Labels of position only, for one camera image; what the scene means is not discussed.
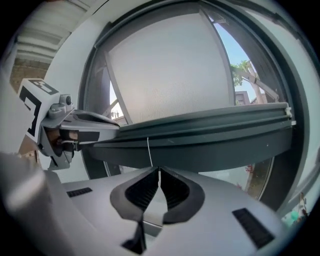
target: white wall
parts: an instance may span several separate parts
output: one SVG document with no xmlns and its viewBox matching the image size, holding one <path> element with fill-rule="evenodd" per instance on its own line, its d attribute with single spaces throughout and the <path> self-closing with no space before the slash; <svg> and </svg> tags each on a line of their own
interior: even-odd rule
<svg viewBox="0 0 320 256">
<path fill-rule="evenodd" d="M 131 9 L 148 0 L 109 0 L 97 12 L 80 24 L 68 37 L 56 53 L 44 80 L 64 94 L 71 94 L 75 106 L 78 105 L 78 93 L 82 73 L 88 55 L 103 28 L 108 22 L 114 22 Z M 50 158 L 40 156 L 44 169 L 50 164 Z M 88 179 L 80 152 L 75 152 L 69 169 L 57 171 L 61 182 L 83 181 Z"/>
</svg>

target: glass pane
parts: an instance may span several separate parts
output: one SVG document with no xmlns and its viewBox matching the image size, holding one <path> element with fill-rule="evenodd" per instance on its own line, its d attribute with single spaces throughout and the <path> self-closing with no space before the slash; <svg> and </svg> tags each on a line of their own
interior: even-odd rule
<svg viewBox="0 0 320 256">
<path fill-rule="evenodd" d="M 233 169 L 199 172 L 199 174 L 229 182 L 251 197 L 258 199 L 269 175 L 272 159 Z"/>
</svg>

